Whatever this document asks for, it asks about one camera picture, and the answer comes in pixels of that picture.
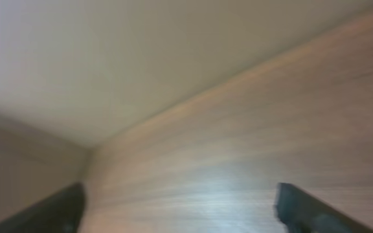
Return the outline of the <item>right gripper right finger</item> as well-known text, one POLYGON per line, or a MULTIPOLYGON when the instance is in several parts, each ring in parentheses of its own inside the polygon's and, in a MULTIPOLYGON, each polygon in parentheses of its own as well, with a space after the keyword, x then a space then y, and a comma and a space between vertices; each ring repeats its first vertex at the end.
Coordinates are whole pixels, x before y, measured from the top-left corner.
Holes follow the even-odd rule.
POLYGON ((290 183, 278 183, 275 214, 288 233, 373 233, 373 228, 290 183))

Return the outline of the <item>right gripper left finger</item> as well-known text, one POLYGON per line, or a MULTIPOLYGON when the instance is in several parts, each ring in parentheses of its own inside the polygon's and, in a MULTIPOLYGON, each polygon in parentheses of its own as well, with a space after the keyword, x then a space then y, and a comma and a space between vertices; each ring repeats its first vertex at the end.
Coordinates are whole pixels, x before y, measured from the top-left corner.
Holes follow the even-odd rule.
POLYGON ((0 233, 77 233, 84 210, 84 186, 74 183, 0 221, 0 233))

